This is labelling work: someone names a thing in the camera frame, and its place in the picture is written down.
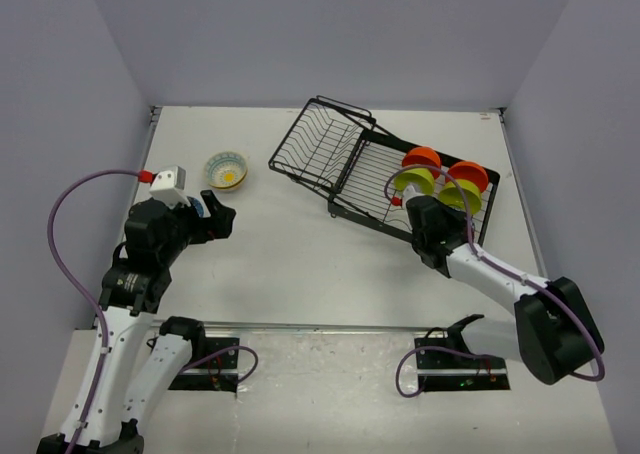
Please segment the blue triangle pattern bowl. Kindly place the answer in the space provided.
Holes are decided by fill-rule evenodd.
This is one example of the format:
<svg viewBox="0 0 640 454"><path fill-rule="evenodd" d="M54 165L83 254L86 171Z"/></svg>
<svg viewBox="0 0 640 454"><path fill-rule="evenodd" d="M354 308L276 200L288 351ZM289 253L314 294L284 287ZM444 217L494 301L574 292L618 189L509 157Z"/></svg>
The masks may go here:
<svg viewBox="0 0 640 454"><path fill-rule="evenodd" d="M190 202L191 206L195 209L197 215L200 218L203 218L204 217L204 207L203 207L202 203L197 198L193 198L193 197L189 197L189 202Z"/></svg>

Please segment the lime green bowl front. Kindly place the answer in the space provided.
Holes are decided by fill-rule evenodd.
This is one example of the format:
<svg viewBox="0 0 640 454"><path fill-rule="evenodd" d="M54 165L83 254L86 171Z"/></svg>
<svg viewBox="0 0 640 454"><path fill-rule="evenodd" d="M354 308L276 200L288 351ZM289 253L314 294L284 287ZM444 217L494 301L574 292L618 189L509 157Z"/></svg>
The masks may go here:
<svg viewBox="0 0 640 454"><path fill-rule="evenodd" d="M481 191L472 181L457 179L447 182L438 194L438 200L445 205L465 211L468 204L472 215L479 213L483 202Z"/></svg>

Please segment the lime green bowl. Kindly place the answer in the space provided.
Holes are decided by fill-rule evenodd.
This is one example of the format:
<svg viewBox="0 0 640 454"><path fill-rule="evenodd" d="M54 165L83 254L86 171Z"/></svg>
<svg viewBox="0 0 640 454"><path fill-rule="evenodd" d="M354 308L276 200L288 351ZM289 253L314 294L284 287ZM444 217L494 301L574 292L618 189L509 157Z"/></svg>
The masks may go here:
<svg viewBox="0 0 640 454"><path fill-rule="evenodd" d="M483 202L481 191L472 181L457 179L447 182L438 194L438 200L445 205L465 211L468 204L472 215L479 213Z"/></svg>
<svg viewBox="0 0 640 454"><path fill-rule="evenodd" d="M397 174L392 184L402 193L410 184L415 184L419 193L431 196L435 191L435 178L431 171L422 167L411 167Z"/></svg>

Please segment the yellow sun pattern bowl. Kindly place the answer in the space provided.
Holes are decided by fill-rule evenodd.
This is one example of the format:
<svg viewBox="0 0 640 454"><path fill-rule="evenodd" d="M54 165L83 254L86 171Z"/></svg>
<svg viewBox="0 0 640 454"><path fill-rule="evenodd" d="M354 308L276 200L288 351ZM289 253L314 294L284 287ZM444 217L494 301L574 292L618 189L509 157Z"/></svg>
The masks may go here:
<svg viewBox="0 0 640 454"><path fill-rule="evenodd" d="M217 190L231 191L240 187L249 172L244 156L234 151L214 154L204 165L207 184Z"/></svg>

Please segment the floral leaf pattern bowl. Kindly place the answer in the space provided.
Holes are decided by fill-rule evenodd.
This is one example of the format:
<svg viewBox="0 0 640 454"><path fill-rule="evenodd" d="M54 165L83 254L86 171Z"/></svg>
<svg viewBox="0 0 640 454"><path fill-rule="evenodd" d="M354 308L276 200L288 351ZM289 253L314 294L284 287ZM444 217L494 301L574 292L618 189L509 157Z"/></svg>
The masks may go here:
<svg viewBox="0 0 640 454"><path fill-rule="evenodd" d="M217 171L207 179L207 183L214 190L220 192L233 192L238 190L245 183L247 177L247 171Z"/></svg>

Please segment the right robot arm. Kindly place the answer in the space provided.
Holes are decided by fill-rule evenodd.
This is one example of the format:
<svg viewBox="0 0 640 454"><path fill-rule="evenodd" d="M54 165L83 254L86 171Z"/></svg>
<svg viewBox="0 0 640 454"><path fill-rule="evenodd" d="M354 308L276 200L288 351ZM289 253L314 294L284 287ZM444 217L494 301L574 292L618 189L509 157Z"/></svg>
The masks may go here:
<svg viewBox="0 0 640 454"><path fill-rule="evenodd" d="M472 241L465 213L426 195L403 200L412 229L412 247L423 264L447 278L475 288L514 316L515 325L495 331L507 337L490 348L468 332L479 320L468 317L446 342L448 359L467 367L481 354L505 357L515 352L540 382L553 385L572 376L600 382L606 368L603 338L579 286L569 278L534 276L490 255Z"/></svg>

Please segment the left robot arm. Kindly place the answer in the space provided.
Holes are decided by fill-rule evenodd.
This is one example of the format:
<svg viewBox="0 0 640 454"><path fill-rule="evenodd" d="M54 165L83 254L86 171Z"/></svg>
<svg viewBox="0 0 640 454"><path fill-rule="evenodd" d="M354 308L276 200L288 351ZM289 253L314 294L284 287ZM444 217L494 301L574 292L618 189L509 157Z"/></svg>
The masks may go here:
<svg viewBox="0 0 640 454"><path fill-rule="evenodd" d="M133 371L171 265L188 246L231 235L235 210L210 190L200 195L172 206L150 198L130 208L124 240L102 280L96 341L74 407L38 452L142 452L146 427L173 379L206 359L202 323L173 317L140 372Z"/></svg>

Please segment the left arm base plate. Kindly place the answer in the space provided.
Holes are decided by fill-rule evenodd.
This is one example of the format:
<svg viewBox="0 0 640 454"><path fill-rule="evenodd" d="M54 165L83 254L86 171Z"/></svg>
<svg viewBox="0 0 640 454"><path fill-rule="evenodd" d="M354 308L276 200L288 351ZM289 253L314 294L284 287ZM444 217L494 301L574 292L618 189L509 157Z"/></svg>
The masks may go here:
<svg viewBox="0 0 640 454"><path fill-rule="evenodd" d="M238 346L239 339L233 337L206 337L204 347L194 355L191 362L213 354L224 348ZM176 376L169 386L170 391L230 392L238 388L238 350L229 350L223 355Z"/></svg>

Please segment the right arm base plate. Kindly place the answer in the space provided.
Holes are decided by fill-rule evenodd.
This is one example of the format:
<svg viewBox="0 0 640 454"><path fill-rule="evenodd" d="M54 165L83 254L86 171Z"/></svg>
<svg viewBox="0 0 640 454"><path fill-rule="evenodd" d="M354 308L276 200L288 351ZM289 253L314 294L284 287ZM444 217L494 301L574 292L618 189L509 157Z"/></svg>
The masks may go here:
<svg viewBox="0 0 640 454"><path fill-rule="evenodd" d="M442 351L425 350L441 347L466 353L461 340L443 330L429 330L414 339L419 348L415 354L420 392L503 391L511 388L506 362L502 358L469 359Z"/></svg>

